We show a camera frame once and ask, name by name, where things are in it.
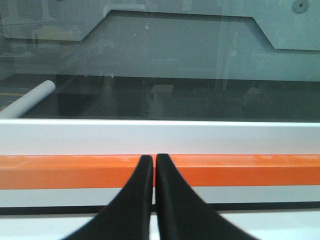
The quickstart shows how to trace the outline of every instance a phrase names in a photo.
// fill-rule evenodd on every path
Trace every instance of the orange strip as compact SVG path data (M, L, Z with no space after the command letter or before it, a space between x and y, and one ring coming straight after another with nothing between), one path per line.
M191 186L320 185L320 155L171 157ZM139 158L140 155L0 156L0 189L121 188Z
M320 155L172 155L191 186L320 185Z

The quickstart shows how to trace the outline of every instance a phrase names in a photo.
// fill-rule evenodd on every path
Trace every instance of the gray metal panel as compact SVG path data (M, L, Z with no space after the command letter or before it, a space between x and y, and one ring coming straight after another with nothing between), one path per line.
M0 208L104 206L121 188L15 189L0 190Z
M276 49L320 50L318 0L197 0L158 1L135 4L124 1L114 4L108 0L42 0L37 5L25 4L20 14L16 0L10 0L10 16L3 19L4 34L7 38L82 40L111 10L146 11L158 13L184 13L196 15L219 15L253 17ZM296 11L295 6L308 4L306 12ZM41 16L35 15L40 9ZM21 26L41 25L44 27L30 32Z
M9 43L20 74L276 81L320 77L320 51L275 49L250 17L112 12L82 42Z
M206 202L277 203L317 202L320 186L194 186L193 190Z

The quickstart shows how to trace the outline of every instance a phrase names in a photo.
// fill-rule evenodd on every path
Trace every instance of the white surface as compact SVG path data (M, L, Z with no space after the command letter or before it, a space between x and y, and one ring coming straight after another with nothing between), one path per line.
M0 133L0 155L320 154L320 123L2 119Z
M0 208L102 206L107 205L121 188L17 189L0 190ZM276 203L316 202L319 185L306 186L196 186L195 192L206 202Z
M227 212L232 223L261 240L319 240L320 210ZM0 216L2 240L57 240L88 222L94 215ZM150 239L159 240L157 217L151 216Z

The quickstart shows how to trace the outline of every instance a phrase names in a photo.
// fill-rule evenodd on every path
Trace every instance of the transparent window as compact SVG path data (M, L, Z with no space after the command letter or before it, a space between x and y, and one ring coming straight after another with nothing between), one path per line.
M0 0L0 110L319 122L319 9L312 0ZM28 93L46 80L54 87Z

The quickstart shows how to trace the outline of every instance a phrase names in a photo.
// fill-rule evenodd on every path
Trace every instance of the white roller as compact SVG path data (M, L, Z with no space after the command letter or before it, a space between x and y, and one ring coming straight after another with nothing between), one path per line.
M55 89L56 86L52 81L44 81L0 111L0 119L15 119L21 117L36 104L49 96Z

